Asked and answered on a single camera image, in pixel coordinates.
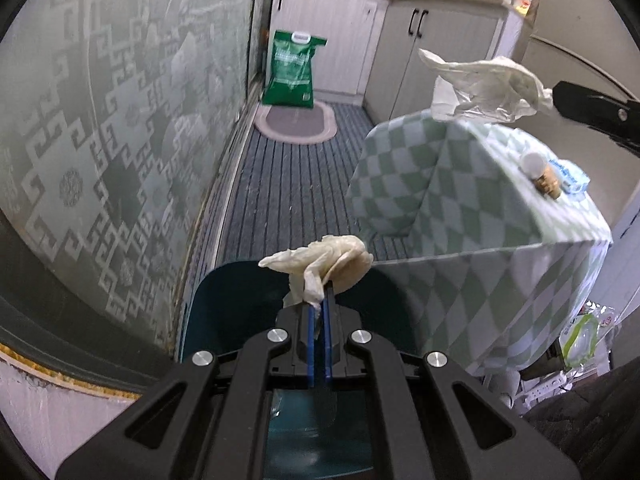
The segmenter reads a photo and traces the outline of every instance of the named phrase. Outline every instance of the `plastic packaging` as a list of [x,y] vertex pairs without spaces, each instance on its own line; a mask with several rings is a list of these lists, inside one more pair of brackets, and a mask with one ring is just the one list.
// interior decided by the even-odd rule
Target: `plastic packaging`
[[562,191],[569,195],[587,191],[591,179],[576,164],[570,160],[550,160],[549,164],[556,172]]
[[591,314],[598,320],[598,343],[618,324],[620,317],[610,306],[600,305],[589,300],[584,302],[580,314]]
[[538,111],[554,113],[552,90],[511,59],[448,63],[428,50],[420,49],[419,53],[438,74],[431,103],[431,114],[437,121],[513,123]]
[[598,342],[598,319],[593,314],[578,314],[559,336],[564,362],[579,367],[593,357]]
[[311,58],[316,47],[326,44],[306,32],[277,30],[273,38],[271,78],[263,104],[314,107],[314,88],[311,78]]

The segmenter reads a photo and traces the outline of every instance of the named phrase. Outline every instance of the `frosted glass panel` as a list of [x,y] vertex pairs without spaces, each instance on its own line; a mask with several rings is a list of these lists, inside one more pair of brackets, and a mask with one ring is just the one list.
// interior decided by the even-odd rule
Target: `frosted glass panel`
[[0,206],[90,307],[170,348],[244,105],[253,0],[28,0],[0,43]]

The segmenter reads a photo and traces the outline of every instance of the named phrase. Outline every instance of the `checkered tablecloth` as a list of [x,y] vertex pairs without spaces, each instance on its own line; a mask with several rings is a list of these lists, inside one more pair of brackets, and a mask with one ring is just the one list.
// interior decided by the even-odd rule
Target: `checkered tablecloth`
[[347,193],[363,229],[404,237],[377,262],[405,294],[422,352],[469,373],[527,367],[580,309],[611,242],[588,195],[543,196],[520,155],[556,158],[522,130],[437,123],[428,110],[367,136]]

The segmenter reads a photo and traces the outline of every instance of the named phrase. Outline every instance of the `white tissue paper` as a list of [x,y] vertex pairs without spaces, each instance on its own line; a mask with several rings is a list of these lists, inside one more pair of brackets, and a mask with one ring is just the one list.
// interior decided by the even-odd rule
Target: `white tissue paper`
[[361,280],[372,262],[373,255],[357,236],[327,235],[307,247],[267,256],[258,265],[289,274],[290,292],[283,306],[306,301],[313,305],[318,317],[327,282],[333,282],[336,294],[344,292]]
[[431,104],[437,121],[513,123],[538,111],[555,113],[552,89],[507,57],[447,63],[428,50],[420,49],[419,54],[438,74]]

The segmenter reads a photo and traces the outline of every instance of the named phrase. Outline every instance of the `doormat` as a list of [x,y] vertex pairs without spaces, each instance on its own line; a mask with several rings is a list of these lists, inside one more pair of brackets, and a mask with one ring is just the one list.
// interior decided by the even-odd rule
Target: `doormat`
[[313,108],[259,105],[254,124],[268,139],[289,144],[318,144],[338,131],[333,109],[317,100]]

